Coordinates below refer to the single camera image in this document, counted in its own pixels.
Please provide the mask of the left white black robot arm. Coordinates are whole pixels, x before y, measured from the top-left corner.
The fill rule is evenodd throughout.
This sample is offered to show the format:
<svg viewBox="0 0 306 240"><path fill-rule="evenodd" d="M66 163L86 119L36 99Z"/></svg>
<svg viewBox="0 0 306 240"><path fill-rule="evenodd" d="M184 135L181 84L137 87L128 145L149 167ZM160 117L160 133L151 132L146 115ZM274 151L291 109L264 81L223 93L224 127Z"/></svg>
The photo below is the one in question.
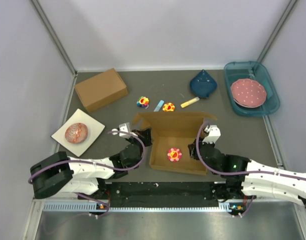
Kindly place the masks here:
<svg viewBox="0 0 306 240"><path fill-rule="evenodd" d="M106 181L120 179L137 169L152 145L151 128L109 132L124 138L129 144L120 152L101 159L81 159L59 151L30 168L28 183L35 199L50 198L59 193L74 193L88 198L102 198Z"/></svg>

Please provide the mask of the pink plush flower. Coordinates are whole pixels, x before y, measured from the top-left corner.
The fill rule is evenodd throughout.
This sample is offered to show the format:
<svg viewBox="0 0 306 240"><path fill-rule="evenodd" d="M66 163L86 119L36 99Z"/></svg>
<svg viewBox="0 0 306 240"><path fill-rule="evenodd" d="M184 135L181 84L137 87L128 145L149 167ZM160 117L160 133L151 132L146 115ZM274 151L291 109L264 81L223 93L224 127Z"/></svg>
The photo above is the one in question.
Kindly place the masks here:
<svg viewBox="0 0 306 240"><path fill-rule="evenodd" d="M167 152L167 158L171 162L178 162L182 158L182 152L179 148L170 148Z"/></svg>

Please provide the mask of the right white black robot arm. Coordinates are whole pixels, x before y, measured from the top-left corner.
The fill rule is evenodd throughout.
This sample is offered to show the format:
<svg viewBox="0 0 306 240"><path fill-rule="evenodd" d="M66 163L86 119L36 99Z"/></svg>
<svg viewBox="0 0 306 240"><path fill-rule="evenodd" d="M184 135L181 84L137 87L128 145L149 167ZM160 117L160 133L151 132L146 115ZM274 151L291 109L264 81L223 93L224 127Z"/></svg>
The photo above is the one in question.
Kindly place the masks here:
<svg viewBox="0 0 306 240"><path fill-rule="evenodd" d="M306 209L306 173L288 171L247 157L224 154L214 143L195 139L189 155L212 174L225 179L218 198L264 197L295 203Z"/></svg>

